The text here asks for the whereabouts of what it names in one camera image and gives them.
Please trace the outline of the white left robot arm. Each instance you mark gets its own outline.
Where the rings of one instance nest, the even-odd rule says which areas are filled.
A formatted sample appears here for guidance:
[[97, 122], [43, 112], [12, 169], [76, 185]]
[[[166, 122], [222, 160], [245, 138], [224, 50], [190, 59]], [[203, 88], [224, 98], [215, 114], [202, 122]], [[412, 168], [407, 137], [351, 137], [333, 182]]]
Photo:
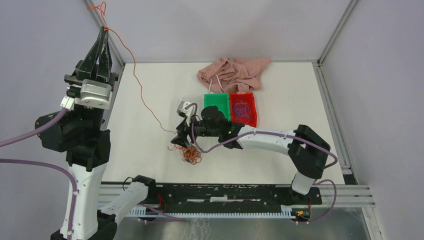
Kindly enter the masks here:
[[140, 202], [156, 200], [156, 181], [138, 175], [128, 189], [98, 208], [100, 187], [110, 159], [110, 131], [102, 129], [104, 112], [111, 107], [117, 76], [112, 73], [109, 32], [96, 41], [72, 74], [60, 111], [39, 117], [35, 128], [44, 148], [66, 154], [71, 183], [67, 214], [53, 240], [112, 240], [123, 218]]

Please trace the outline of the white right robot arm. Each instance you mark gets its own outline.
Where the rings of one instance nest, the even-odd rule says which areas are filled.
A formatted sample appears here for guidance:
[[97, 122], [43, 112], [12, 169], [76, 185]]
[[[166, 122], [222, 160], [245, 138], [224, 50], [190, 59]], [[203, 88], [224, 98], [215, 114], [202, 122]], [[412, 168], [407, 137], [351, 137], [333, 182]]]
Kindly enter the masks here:
[[223, 146], [228, 149], [259, 149], [288, 156], [297, 172], [289, 189], [289, 199], [302, 204], [309, 198], [313, 184], [322, 178], [329, 168], [330, 145], [309, 126], [300, 124], [297, 129], [287, 131], [263, 130], [225, 118], [216, 106], [205, 107], [197, 118], [197, 104], [182, 102], [177, 111], [183, 121], [176, 127], [176, 136], [170, 141], [174, 145], [189, 148], [199, 147], [198, 137], [215, 137], [218, 143], [210, 149]]

